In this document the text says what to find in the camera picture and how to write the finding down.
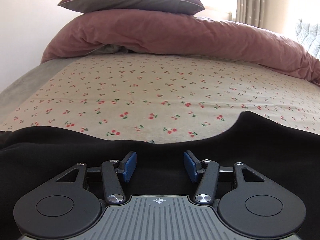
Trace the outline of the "grey mattress cover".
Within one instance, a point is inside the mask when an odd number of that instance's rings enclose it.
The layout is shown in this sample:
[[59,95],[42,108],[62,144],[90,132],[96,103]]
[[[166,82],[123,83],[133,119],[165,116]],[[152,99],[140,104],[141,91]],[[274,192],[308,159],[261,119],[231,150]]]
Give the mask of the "grey mattress cover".
[[64,67],[79,59],[54,59],[40,64],[1,92],[1,115],[12,112]]

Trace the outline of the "black pants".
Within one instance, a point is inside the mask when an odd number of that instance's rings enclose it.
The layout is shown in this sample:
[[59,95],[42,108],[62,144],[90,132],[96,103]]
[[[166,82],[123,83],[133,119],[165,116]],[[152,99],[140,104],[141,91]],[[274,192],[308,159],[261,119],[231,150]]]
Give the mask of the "black pants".
[[319,239],[319,135],[252,112],[242,112],[220,135],[171,144],[103,140],[49,126],[2,132],[1,239],[21,235],[13,217],[21,197],[79,162],[97,167],[135,151],[137,168],[127,194],[192,194],[183,165],[186,150],[222,166],[241,161],[299,196],[306,205],[299,235]]

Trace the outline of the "grey pink pillow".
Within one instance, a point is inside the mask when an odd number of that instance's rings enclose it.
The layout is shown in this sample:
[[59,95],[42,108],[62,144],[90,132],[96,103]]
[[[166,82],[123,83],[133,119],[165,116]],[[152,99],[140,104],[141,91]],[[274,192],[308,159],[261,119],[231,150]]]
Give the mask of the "grey pink pillow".
[[195,15],[204,10],[200,0],[62,0],[58,6],[83,14],[111,9],[138,9]]

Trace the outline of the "pink duvet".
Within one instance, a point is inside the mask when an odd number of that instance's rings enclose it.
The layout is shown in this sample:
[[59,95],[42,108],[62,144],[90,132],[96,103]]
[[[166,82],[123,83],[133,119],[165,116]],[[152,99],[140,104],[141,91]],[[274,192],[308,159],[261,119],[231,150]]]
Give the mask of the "pink duvet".
[[137,53],[255,63],[319,84],[319,60],[289,38],[233,21],[137,9],[102,10],[74,18],[47,45],[41,61],[84,56],[105,45]]

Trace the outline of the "beige curtain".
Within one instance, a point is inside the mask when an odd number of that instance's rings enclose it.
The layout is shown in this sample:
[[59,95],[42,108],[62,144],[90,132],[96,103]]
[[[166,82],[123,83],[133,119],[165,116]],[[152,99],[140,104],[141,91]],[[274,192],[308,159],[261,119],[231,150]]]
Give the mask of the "beige curtain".
[[261,28],[264,12],[265,0],[237,0],[235,21]]

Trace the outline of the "cherry print bed sheet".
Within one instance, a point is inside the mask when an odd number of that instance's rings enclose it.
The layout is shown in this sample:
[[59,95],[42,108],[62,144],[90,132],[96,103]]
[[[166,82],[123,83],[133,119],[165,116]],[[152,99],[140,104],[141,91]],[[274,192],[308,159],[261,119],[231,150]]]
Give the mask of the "cherry print bed sheet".
[[54,126],[107,140],[168,143],[220,134],[243,111],[319,133],[319,88],[244,62],[92,55],[70,63],[1,115],[1,130]]

